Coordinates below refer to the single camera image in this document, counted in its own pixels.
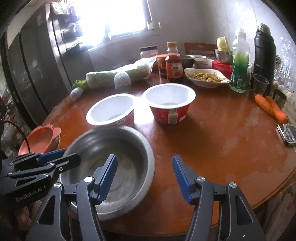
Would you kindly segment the yellow shell-shaped plate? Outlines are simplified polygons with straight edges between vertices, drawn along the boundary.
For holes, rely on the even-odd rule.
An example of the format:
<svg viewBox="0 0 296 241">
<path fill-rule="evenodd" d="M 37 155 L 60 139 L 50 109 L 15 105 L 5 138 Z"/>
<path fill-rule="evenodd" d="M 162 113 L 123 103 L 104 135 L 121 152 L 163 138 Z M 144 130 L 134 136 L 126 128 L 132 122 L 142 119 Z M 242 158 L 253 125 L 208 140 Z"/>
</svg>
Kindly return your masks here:
<svg viewBox="0 0 296 241">
<path fill-rule="evenodd" d="M 52 145 L 51 145 L 51 148 L 50 148 L 50 152 L 55 151 L 55 150 L 57 150 L 59 148 L 60 140 L 61 140 L 60 135 L 57 136 L 55 139 L 53 139 Z"/>
</svg>

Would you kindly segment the orange plastic plate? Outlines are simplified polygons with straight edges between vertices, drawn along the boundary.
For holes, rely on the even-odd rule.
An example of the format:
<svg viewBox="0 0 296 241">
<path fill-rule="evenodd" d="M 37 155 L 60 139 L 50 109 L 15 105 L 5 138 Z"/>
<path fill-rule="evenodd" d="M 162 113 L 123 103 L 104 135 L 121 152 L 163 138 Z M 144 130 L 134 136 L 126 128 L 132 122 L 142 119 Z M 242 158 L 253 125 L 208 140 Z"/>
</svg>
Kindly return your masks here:
<svg viewBox="0 0 296 241">
<path fill-rule="evenodd" d="M 49 152 L 52 149 L 53 141 L 59 137 L 61 132 L 61 128 L 54 128 L 52 125 L 38 126 L 23 141 L 18 155 Z"/>
</svg>

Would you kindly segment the small stainless steel bowl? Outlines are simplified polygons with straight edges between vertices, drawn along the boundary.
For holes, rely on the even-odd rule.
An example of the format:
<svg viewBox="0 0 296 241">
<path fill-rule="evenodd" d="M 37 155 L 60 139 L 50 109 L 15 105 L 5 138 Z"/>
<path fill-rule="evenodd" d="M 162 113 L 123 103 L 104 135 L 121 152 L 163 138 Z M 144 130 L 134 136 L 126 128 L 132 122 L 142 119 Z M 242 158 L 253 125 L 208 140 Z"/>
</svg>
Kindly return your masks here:
<svg viewBox="0 0 296 241">
<path fill-rule="evenodd" d="M 90 130 L 75 139 L 64 153 L 78 154 L 78 167 L 62 173 L 59 181 L 64 185 L 76 184 L 85 177 L 94 176 L 108 157 L 114 157 L 104 184 L 108 193 L 96 206 L 100 220 L 120 217 L 145 198 L 154 178 L 154 153 L 148 140 L 129 126 L 105 127 Z"/>
</svg>

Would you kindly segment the white foam-netted fruit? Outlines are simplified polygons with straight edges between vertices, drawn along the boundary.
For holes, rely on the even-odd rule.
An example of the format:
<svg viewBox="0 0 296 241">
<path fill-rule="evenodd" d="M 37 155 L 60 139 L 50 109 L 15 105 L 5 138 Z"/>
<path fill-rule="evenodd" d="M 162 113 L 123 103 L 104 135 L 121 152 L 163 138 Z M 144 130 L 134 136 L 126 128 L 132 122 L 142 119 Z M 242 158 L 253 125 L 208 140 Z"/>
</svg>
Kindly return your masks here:
<svg viewBox="0 0 296 241">
<path fill-rule="evenodd" d="M 80 87 L 76 87 L 76 88 L 74 88 L 74 89 L 71 91 L 71 93 L 70 93 L 70 98 L 71 98 L 71 100 L 72 100 L 72 101 L 76 101 L 76 100 L 78 100 L 78 99 L 81 97 L 83 91 L 84 91 L 84 90 L 83 90 L 82 88 L 80 88 Z"/>
<path fill-rule="evenodd" d="M 119 89 L 125 86 L 131 86 L 131 84 L 131 79 L 125 71 L 116 73 L 116 75 L 114 76 L 115 89 Z"/>
</svg>

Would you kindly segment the white paper bowl left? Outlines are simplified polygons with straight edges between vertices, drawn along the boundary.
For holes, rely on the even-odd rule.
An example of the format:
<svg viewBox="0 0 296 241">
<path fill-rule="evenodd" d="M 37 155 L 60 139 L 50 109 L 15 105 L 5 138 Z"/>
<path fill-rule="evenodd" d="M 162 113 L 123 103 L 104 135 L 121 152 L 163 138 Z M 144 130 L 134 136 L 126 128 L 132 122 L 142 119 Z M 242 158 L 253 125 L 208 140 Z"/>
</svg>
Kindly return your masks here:
<svg viewBox="0 0 296 241">
<path fill-rule="evenodd" d="M 108 96 L 89 109 L 86 121 L 93 126 L 133 126 L 135 99 L 134 95 L 128 93 Z"/>
</svg>

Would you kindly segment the dark grey refrigerator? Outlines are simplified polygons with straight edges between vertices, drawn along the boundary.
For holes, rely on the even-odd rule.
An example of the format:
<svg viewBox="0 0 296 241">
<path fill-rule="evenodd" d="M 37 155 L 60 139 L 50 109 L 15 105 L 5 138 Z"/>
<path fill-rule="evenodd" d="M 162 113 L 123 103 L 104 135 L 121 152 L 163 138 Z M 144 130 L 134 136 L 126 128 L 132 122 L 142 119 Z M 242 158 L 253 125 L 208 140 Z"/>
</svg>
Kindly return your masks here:
<svg viewBox="0 0 296 241">
<path fill-rule="evenodd" d="M 8 88 L 25 124 L 41 125 L 93 70 L 73 3 L 28 1 L 1 37 Z"/>
</svg>

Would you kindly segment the small metal gadget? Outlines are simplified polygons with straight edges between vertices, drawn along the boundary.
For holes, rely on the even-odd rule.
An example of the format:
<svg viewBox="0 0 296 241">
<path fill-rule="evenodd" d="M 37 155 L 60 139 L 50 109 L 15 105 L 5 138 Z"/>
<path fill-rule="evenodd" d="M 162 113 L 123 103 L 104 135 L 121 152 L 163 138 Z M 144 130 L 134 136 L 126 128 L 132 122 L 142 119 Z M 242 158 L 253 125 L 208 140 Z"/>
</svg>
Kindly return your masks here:
<svg viewBox="0 0 296 241">
<path fill-rule="evenodd" d="M 296 128 L 294 125 L 278 123 L 276 129 L 286 146 L 296 145 Z"/>
</svg>

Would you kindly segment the white foam-netted fruit right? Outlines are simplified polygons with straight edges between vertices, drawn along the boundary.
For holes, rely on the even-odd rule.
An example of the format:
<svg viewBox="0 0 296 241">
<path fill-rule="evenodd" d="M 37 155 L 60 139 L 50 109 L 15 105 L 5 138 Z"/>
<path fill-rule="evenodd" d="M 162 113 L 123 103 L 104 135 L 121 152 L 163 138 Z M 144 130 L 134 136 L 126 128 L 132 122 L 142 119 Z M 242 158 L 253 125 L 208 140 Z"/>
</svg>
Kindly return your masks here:
<svg viewBox="0 0 296 241">
<path fill-rule="evenodd" d="M 114 76 L 115 89 L 119 89 L 125 86 L 131 86 L 131 84 L 131 79 L 125 71 L 116 73 L 116 75 Z"/>
</svg>

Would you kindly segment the carrot back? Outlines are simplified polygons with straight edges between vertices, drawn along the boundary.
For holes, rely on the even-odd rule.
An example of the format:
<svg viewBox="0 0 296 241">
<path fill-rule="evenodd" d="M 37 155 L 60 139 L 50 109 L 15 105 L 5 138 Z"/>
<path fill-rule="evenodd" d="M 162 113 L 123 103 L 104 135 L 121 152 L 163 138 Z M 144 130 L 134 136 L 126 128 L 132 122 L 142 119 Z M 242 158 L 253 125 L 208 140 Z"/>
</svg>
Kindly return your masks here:
<svg viewBox="0 0 296 241">
<path fill-rule="evenodd" d="M 287 114 L 284 113 L 283 111 L 281 111 L 281 109 L 278 107 L 276 102 L 270 96 L 267 96 L 265 99 L 271 105 L 271 107 L 272 107 L 272 109 L 274 111 L 276 119 L 282 124 L 287 124 L 288 123 Z"/>
</svg>

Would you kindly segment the carrot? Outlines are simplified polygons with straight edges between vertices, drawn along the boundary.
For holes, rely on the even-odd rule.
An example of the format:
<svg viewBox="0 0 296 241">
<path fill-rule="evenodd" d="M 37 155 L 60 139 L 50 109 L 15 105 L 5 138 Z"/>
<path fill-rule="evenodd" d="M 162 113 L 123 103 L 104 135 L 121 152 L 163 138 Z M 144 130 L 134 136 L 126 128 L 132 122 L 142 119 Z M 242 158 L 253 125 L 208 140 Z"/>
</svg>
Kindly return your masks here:
<svg viewBox="0 0 296 241">
<path fill-rule="evenodd" d="M 254 97 L 255 102 L 270 116 L 274 116 L 274 110 L 271 105 L 268 103 L 265 97 L 260 94 L 256 94 Z"/>
<path fill-rule="evenodd" d="M 276 119 L 282 124 L 287 124 L 288 123 L 287 114 L 284 113 L 283 111 L 281 111 L 281 109 L 278 107 L 276 102 L 270 96 L 267 96 L 265 99 L 271 105 L 271 107 L 272 107 L 272 109 L 274 111 Z"/>
</svg>

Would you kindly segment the napa cabbage in wrap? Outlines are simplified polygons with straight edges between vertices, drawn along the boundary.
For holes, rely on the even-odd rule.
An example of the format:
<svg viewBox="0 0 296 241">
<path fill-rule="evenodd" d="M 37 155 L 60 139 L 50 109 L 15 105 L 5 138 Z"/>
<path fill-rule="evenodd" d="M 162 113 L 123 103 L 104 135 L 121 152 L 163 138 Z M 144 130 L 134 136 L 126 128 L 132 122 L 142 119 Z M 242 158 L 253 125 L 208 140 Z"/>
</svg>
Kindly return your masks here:
<svg viewBox="0 0 296 241">
<path fill-rule="evenodd" d="M 128 76 L 127 84 L 131 85 L 137 81 L 145 80 L 152 72 L 153 64 L 156 62 L 156 55 L 149 58 L 142 58 L 133 64 L 128 64 L 109 71 L 88 72 L 84 80 L 76 80 L 73 88 L 98 89 L 101 87 L 119 87 L 118 78 Z"/>
</svg>

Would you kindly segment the small glass cup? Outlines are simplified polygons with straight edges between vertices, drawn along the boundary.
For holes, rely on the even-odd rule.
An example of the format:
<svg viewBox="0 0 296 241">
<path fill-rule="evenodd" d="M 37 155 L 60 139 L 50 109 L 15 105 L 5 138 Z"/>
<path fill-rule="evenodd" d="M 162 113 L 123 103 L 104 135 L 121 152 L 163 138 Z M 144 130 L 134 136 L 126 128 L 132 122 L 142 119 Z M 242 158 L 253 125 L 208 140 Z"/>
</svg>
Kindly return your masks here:
<svg viewBox="0 0 296 241">
<path fill-rule="evenodd" d="M 269 82 L 268 80 L 259 75 L 254 74 L 253 75 L 253 95 L 256 96 L 257 94 L 265 96 L 265 91 L 268 86 Z"/>
</svg>

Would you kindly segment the orange-labelled sauce bottle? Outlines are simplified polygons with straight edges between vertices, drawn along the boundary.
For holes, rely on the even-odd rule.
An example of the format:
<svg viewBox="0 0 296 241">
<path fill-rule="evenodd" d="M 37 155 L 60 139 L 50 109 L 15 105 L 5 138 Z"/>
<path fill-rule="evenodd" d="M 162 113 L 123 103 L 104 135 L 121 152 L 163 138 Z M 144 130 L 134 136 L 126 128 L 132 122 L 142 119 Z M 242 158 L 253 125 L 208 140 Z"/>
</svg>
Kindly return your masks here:
<svg viewBox="0 0 296 241">
<path fill-rule="evenodd" d="M 183 80 L 183 63 L 176 42 L 167 42 L 168 55 L 165 58 L 166 77 L 170 83 L 181 83 Z"/>
</svg>

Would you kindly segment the steel bowl at back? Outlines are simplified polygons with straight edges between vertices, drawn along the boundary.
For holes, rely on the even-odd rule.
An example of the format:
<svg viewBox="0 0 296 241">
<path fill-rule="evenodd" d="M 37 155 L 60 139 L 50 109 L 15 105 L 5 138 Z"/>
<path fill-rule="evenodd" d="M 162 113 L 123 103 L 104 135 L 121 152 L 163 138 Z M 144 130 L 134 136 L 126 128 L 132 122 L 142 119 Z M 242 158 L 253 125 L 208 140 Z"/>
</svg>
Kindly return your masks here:
<svg viewBox="0 0 296 241">
<path fill-rule="evenodd" d="M 218 61 L 220 61 L 222 64 L 232 65 L 233 58 L 232 58 L 232 51 L 225 52 L 225 51 L 219 51 L 218 49 L 215 49 L 216 58 Z"/>
</svg>

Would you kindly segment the yellow cup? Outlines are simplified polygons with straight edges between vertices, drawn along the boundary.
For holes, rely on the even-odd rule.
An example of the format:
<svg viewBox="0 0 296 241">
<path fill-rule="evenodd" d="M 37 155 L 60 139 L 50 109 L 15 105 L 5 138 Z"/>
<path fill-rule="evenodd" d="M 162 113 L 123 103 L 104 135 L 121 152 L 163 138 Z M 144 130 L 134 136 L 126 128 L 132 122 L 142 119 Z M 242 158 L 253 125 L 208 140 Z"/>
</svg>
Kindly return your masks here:
<svg viewBox="0 0 296 241">
<path fill-rule="evenodd" d="M 219 37 L 216 41 L 216 45 L 219 51 L 230 52 L 229 43 L 225 36 Z"/>
</svg>

